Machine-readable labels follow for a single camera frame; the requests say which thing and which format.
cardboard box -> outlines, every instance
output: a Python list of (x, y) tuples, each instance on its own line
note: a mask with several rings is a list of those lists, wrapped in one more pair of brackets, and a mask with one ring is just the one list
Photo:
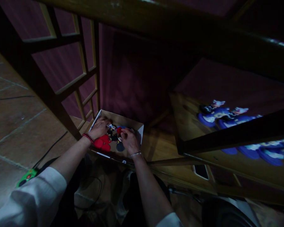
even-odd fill
[[(112, 124), (116, 125), (117, 127), (125, 126), (127, 128), (134, 129), (138, 142), (142, 144), (144, 124), (134, 121), (132, 119), (123, 117), (121, 115), (112, 113), (112, 112), (100, 110), (95, 121), (93, 122), (89, 130), (92, 129), (92, 127), (94, 126), (95, 122), (97, 121), (99, 117), (107, 117), (108, 119), (112, 120)], [(104, 151), (101, 151), (101, 149), (97, 149), (97, 148), (92, 148), (92, 151), (100, 155), (103, 155), (107, 158), (112, 158), (114, 160), (121, 161), (123, 163), (127, 163), (129, 161), (129, 158), (127, 158), (129, 156), (129, 153), (126, 149), (122, 152), (117, 151), (116, 149), (117, 143), (114, 141), (112, 141), (109, 145), (110, 145), (110, 152), (104, 152)]]

white shirt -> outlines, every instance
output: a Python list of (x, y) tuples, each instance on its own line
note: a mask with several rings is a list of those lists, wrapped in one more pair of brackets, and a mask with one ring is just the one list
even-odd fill
[[(0, 209), (0, 226), (50, 226), (66, 189), (66, 180), (47, 167), (37, 177), (10, 194)], [(156, 227), (182, 226), (176, 213), (170, 213)]]

wooden railing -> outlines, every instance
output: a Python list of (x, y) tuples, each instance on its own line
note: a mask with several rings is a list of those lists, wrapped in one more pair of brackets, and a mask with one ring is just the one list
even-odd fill
[[(52, 6), (40, 4), (43, 16), (50, 31), (50, 37), (22, 40), (0, 7), (0, 54), (11, 67), (22, 77), (33, 92), (41, 99), (47, 108), (58, 118), (67, 130), (77, 139), (81, 138), (79, 130), (92, 116), (95, 119), (100, 110), (100, 80), (99, 80), (99, 25), (91, 20), (92, 47), (94, 66), (88, 68), (81, 17), (73, 15), (75, 33), (62, 35)], [(48, 49), (78, 43), (82, 62), (83, 74), (54, 92), (42, 74), (31, 54)], [(95, 89), (82, 100), (79, 87), (91, 77), (95, 77)], [(81, 113), (82, 122), (78, 127), (74, 125), (61, 102), (75, 93)], [(93, 109), (93, 96), (97, 96), (97, 112)], [(84, 107), (89, 104), (90, 111), (84, 114)]]

blue and white figurine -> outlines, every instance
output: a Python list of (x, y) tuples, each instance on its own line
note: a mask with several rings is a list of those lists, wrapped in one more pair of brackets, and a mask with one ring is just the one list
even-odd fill
[[(225, 129), (225, 128), (230, 128), (232, 126), (235, 125), (239, 125), (248, 121), (251, 121), (253, 119), (262, 117), (261, 115), (257, 115), (255, 116), (237, 116), (234, 120), (231, 121), (223, 121), (223, 120), (218, 120), (218, 125), (220, 126), (221, 129)], [(246, 157), (251, 158), (251, 159), (259, 159), (260, 156), (258, 154), (258, 149), (260, 148), (260, 144), (251, 144), (251, 145), (247, 145), (247, 146), (241, 146), (241, 147), (237, 147), (237, 149), (244, 154)], [(229, 151), (222, 149), (223, 152), (225, 153), (229, 153)]]
[(230, 111), (227, 116), (224, 116), (222, 119), (225, 120), (225, 121), (235, 120), (238, 117), (238, 115), (246, 113), (247, 110), (248, 110), (248, 108), (236, 107), (235, 109)]
[(200, 105), (199, 109), (203, 114), (210, 114), (213, 112), (215, 109), (219, 108), (220, 106), (224, 105), (225, 101), (217, 101), (213, 100), (212, 104), (209, 106), (206, 105)]
[(208, 127), (214, 127), (216, 125), (215, 120), (217, 118), (221, 118), (228, 114), (229, 114), (229, 108), (219, 107), (215, 109), (214, 111), (212, 111), (210, 114), (200, 114), (199, 113), (197, 115), (197, 118), (203, 125), (206, 125)]
[(226, 128), (230, 128), (232, 126), (239, 125), (239, 124), (254, 120), (256, 118), (260, 118), (260, 117), (262, 117), (262, 115), (257, 115), (257, 116), (241, 115), (241, 116), (237, 116), (234, 120), (230, 120), (230, 121), (218, 120), (218, 125), (220, 126), (221, 129), (226, 129)]
[(284, 139), (279, 141), (270, 141), (261, 143), (261, 149), (258, 151), (263, 160), (274, 166), (282, 166), (284, 159)]

person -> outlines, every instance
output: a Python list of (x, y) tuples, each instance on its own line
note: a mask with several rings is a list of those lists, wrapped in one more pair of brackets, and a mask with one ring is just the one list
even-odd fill
[[(99, 118), (88, 137), (93, 141), (101, 137), (109, 123)], [(122, 226), (182, 226), (166, 186), (151, 173), (134, 133), (122, 129), (121, 137), (136, 168), (124, 196), (129, 212)], [(78, 226), (74, 193), (84, 171), (83, 157), (92, 144), (89, 138), (82, 137), (60, 157), (47, 162), (36, 177), (15, 189), (0, 209), (0, 226)]]

